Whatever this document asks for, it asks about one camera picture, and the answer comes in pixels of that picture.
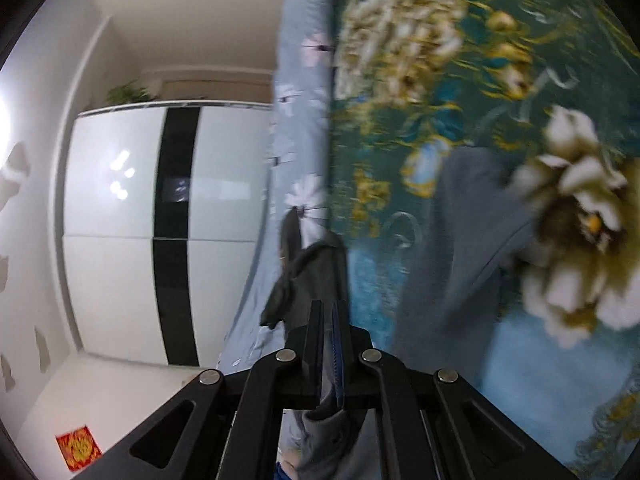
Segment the white wall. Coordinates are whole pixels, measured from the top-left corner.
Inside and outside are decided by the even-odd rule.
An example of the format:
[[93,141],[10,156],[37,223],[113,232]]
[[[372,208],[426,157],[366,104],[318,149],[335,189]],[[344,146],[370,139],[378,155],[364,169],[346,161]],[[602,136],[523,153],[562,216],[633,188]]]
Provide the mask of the white wall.
[[15,443],[38,480],[66,480],[74,474],[57,435],[87,426],[105,453],[197,372],[71,355],[38,398]]
[[273,70],[283,0],[95,0],[144,69]]
[[[9,364],[15,380],[6,392],[0,376],[0,418],[14,438],[73,348],[54,272],[52,174],[64,145],[65,118],[97,103],[122,75],[114,75],[106,60],[118,43],[92,0],[47,0],[0,70],[0,103],[10,120],[5,138],[0,126],[0,166],[3,153],[16,143],[28,164],[27,170],[18,156],[14,169],[5,165],[0,172],[0,206],[12,195],[0,211],[0,255],[8,256],[8,278],[0,292],[0,354],[5,375]],[[136,65],[132,60],[122,64],[127,71]],[[34,327],[49,353],[42,371]]]

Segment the green floral blanket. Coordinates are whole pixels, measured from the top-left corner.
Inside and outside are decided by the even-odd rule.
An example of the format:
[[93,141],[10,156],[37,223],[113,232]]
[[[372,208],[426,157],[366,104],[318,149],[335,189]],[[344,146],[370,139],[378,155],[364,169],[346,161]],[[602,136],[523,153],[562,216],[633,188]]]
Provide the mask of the green floral blanket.
[[330,224],[353,322],[388,348],[442,161],[492,148],[545,222],[481,390],[578,476],[612,478],[640,437],[640,54],[603,0],[336,16]]

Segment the light blue bedsheet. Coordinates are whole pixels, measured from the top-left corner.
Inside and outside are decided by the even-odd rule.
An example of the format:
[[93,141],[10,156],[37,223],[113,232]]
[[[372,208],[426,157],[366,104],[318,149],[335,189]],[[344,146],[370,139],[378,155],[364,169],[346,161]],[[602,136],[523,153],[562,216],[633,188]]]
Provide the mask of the light blue bedsheet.
[[227,333],[218,369],[231,374],[284,346],[284,328],[259,326],[260,313],[280,274],[280,223],[292,206],[313,204],[303,219],[303,237],[322,234],[326,209],[328,115],[331,104],[333,0],[285,0],[274,75],[271,171],[264,226],[254,278]]

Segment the metal screw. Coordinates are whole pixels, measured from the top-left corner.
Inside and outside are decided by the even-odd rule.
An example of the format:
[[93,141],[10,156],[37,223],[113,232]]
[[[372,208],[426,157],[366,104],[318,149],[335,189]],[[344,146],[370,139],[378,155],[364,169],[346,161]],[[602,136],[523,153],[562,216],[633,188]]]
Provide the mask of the metal screw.
[[281,363],[289,363],[296,358],[296,353],[291,348],[283,348],[276,354],[276,360]]
[[220,380],[220,372],[217,370],[204,370],[200,374],[201,384],[216,384]]
[[362,353],[362,358],[367,363],[377,363],[378,361],[380,361],[380,359],[382,359],[382,354],[375,348],[369,348],[369,350],[365,350]]
[[442,370],[438,370],[438,378],[443,383],[451,384],[455,383],[458,380],[458,372],[455,370],[447,370],[443,368]]

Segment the white wardrobe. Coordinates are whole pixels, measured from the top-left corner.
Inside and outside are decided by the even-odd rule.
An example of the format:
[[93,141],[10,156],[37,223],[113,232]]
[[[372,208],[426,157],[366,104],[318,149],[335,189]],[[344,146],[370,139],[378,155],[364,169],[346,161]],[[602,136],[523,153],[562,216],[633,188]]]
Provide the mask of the white wardrobe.
[[63,250],[87,352],[213,367],[252,276],[266,105],[166,102],[76,120]]

